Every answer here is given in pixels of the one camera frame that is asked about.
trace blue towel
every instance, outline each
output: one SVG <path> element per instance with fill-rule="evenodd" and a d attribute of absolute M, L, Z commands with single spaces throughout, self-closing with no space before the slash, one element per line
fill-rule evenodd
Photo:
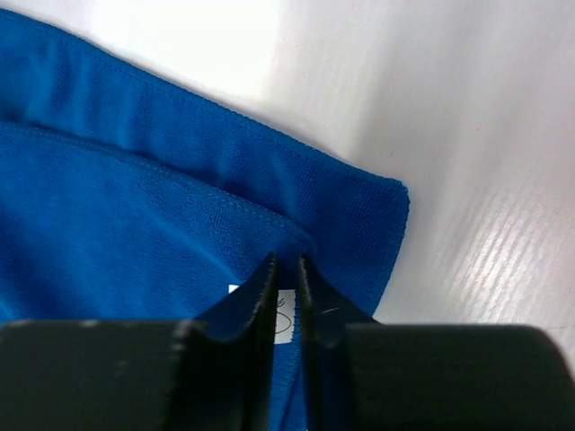
<path fill-rule="evenodd" d="M 269 251 L 372 313 L 408 215 L 399 181 L 2 10 L 0 146 L 0 322 L 194 316 Z M 297 333 L 272 386 L 270 429 L 304 429 Z"/>

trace stitched seam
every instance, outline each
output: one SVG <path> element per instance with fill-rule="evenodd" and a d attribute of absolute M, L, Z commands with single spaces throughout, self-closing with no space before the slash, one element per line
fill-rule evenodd
<path fill-rule="evenodd" d="M 260 220 L 266 222 L 269 225 L 272 226 L 279 226 L 281 228 L 283 228 L 285 231 L 287 231 L 288 233 L 291 233 L 293 236 L 295 236 L 298 240 L 302 241 L 304 244 L 308 244 L 310 241 L 312 241 L 312 247 L 313 249 L 315 248 L 313 245 L 313 239 L 311 237 L 306 238 L 306 235 L 303 233 L 298 232 L 293 226 L 289 226 L 288 224 L 285 223 L 281 223 L 279 220 L 273 220 L 271 218 L 269 218 L 268 216 L 265 216 L 263 214 L 258 214 L 256 211 L 244 207 L 242 206 L 239 202 L 234 202 L 232 199 L 230 198 L 226 198 L 226 197 L 222 197 L 222 196 L 218 196 L 215 191 L 212 190 L 204 190 L 202 189 L 202 186 L 204 187 L 210 187 L 207 184 L 204 184 L 200 181 L 196 182 L 195 179 L 190 178 L 190 177 L 186 177 L 186 180 L 182 180 L 182 178 L 179 178 L 180 175 L 175 173 L 175 172 L 171 172 L 169 170 L 167 170 L 166 168 L 162 168 L 159 166 L 153 166 L 153 164 L 151 164 L 148 161 L 143 161 L 143 160 L 120 160 L 116 154 L 114 154 L 113 150 L 107 149 L 107 148 L 103 148 L 97 145 L 90 145 L 87 144 L 85 142 L 79 142 L 76 141 L 74 139 L 68 138 L 68 137 L 64 137 L 64 136 L 55 136 L 52 135 L 50 133 L 46 133 L 46 132 L 42 132 L 42 131 L 30 131 L 30 130 L 22 130 L 12 124 L 7 124 L 4 125 L 5 128 L 10 128 L 15 132 L 19 132 L 22 135 L 25 136 L 43 136 L 46 137 L 47 139 L 49 139 L 50 141 L 56 142 L 58 144 L 68 144 L 68 145 L 74 145 L 74 146 L 78 146 L 81 147 L 85 150 L 88 150 L 92 153 L 104 153 L 107 154 L 109 157 L 111 157 L 114 161 L 118 162 L 118 163 L 124 163 L 124 164 L 131 164 L 131 165 L 135 165 L 136 167 L 140 167 L 140 168 L 144 168 L 148 171 L 153 171 L 155 173 L 161 174 L 163 176 L 167 176 L 169 177 L 171 180 L 173 180 L 174 182 L 177 182 L 178 184 L 182 185 L 183 187 L 187 188 L 187 189 L 191 189 L 192 187 L 195 188 L 197 190 L 197 192 L 199 194 L 202 194 L 204 196 L 209 196 L 211 198 L 214 198 L 218 201 L 221 201 L 223 203 L 226 203 L 227 205 L 231 206 L 231 207 L 235 207 L 241 211 L 244 211 L 245 213 L 251 214 L 252 216 L 256 216 L 257 218 L 259 218 Z M 0 129 L 0 135 L 6 136 L 6 133 Z M 131 158 L 131 157 L 135 157 L 133 154 L 127 153 L 124 154 L 127 158 Z M 225 191 L 221 191 L 221 193 L 228 195 L 231 198 L 238 198 L 235 197 L 234 195 L 230 195 L 228 193 L 226 193 Z"/>
<path fill-rule="evenodd" d="M 21 25 L 18 18 L 11 16 L 10 14 L 7 14 L 6 17 L 11 21 L 16 22 L 18 25 Z M 275 139 L 272 139 L 269 136 L 265 136 L 258 131 L 252 130 L 247 125 L 238 121 L 238 119 L 235 116 L 249 119 L 248 117 L 244 116 L 243 114 L 241 114 L 237 111 L 234 111 L 234 110 L 230 110 L 229 108 L 226 108 L 226 107 L 218 104 L 217 102 L 211 101 L 211 100 L 209 100 L 203 96 L 200 96 L 194 92 L 190 92 L 190 91 L 186 90 L 185 88 L 180 87 L 177 84 L 170 83 L 170 82 L 168 82 L 168 81 L 166 81 L 166 80 L 164 80 L 158 76 L 152 75 L 149 72 L 147 72 L 146 70 L 142 69 L 141 67 L 133 66 L 133 65 L 129 64 L 126 60 L 123 60 L 119 57 L 115 57 L 112 54 L 109 54 L 109 53 L 103 51 L 101 48 L 96 47 L 90 41 L 81 39 L 81 37 L 79 37 L 79 36 L 73 35 L 71 33 L 67 33 L 66 31 L 59 29 L 59 28 L 57 28 L 51 24 L 45 23 L 45 22 L 36 22 L 31 18 L 28 18 L 28 19 L 31 20 L 31 24 L 33 24 L 34 30 L 41 32 L 41 33 L 47 33 L 49 36 L 56 38 L 57 41 L 64 43 L 65 45 L 69 46 L 71 49 L 74 49 L 76 51 L 80 51 L 82 53 L 85 53 L 86 55 L 94 57 L 96 59 L 96 61 L 98 62 L 97 66 L 108 67 L 108 68 L 110 68 L 116 72 L 119 72 L 119 73 L 133 79 L 133 80 L 136 80 L 137 82 L 139 82 L 141 84 L 152 87 L 153 90 L 158 91 L 158 92 L 166 95 L 170 99 L 177 99 L 178 101 L 182 101 L 186 105 L 192 106 L 193 108 L 202 110 L 202 111 L 208 113 L 209 115 L 211 115 L 213 117 L 218 117 L 219 119 L 221 119 L 221 116 L 219 116 L 218 113 L 214 112 L 209 107 L 195 105 L 191 101 L 187 100 L 187 98 L 192 96 L 192 97 L 198 98 L 201 103 L 205 103 L 205 104 L 213 103 L 214 105 L 217 106 L 218 109 L 226 110 L 226 111 L 229 111 L 229 112 L 234 114 L 234 116 L 232 118 L 227 119 L 226 121 L 232 122 L 233 124 L 235 124 L 236 126 L 238 126 L 241 129 L 247 131 L 248 133 L 250 133 L 253 136 L 257 136 L 257 137 L 266 139 L 267 141 L 270 141 L 270 143 L 274 147 L 278 148 L 279 150 L 287 151 L 299 159 L 305 159 L 306 158 L 303 154 L 300 154 L 299 152 L 297 152 L 291 148 L 288 148 L 285 145 L 281 145 Z M 121 66 L 111 64 L 106 58 L 102 58 L 101 57 L 102 55 L 112 57 L 116 61 L 121 62 Z M 147 74 L 147 76 L 136 76 L 133 73 L 131 73 L 130 71 L 125 70 L 122 67 L 136 68 L 136 70 L 139 73 Z M 170 90 L 162 88 L 160 85 L 172 86 L 173 87 L 171 89 L 172 92 Z M 182 92 L 182 94 L 174 94 L 173 92 Z M 268 129 L 270 130 L 270 132 L 281 133 L 282 135 L 286 136 L 288 139 L 293 139 L 292 137 L 285 135 L 282 132 L 278 132 L 278 131 L 273 130 L 271 128 L 268 128 Z M 307 146 L 306 150 L 316 152 L 316 153 L 320 154 L 321 157 L 329 157 L 326 154 L 323 154 L 322 152 L 316 150 L 315 148 L 312 148 L 309 145 L 305 145 L 305 146 Z M 380 184 L 377 183 L 377 179 L 373 178 L 372 174 L 370 174 L 368 172 L 364 172 L 360 169 L 353 168 L 352 166 L 349 166 L 346 163 L 338 161 L 337 159 L 333 159 L 331 162 L 337 163 L 339 165 L 340 169 L 345 169 L 346 171 L 348 171 L 350 174 L 352 174 L 354 176 L 361 175 L 361 177 L 363 177 L 362 178 L 363 180 L 367 180 L 372 184 L 380 186 Z M 334 166 L 330 166 L 329 164 L 325 164 L 324 167 L 326 169 L 328 169 L 330 172 L 336 172 L 337 171 L 337 169 Z"/>

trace white surface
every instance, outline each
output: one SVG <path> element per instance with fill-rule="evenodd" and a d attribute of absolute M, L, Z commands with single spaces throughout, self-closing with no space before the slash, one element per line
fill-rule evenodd
<path fill-rule="evenodd" d="M 571 0 L 0 0 L 403 180 L 376 317 L 525 322 L 575 365 Z"/>

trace blue microfiber cloth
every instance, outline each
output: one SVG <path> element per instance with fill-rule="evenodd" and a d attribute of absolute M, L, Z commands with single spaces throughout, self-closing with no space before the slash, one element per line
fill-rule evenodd
<path fill-rule="evenodd" d="M 2 10 L 0 146 L 0 322 L 194 316 L 269 251 L 372 313 L 408 215 L 399 181 Z M 296 333 L 273 431 L 305 428 L 300 374 Z"/>

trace folded cloth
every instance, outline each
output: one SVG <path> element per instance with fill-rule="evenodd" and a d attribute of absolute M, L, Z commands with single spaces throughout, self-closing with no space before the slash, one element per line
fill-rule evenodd
<path fill-rule="evenodd" d="M 269 251 L 366 312 L 390 277 L 406 188 L 0 10 L 0 322 L 181 318 Z M 276 346 L 270 429 L 305 428 L 297 331 Z"/>

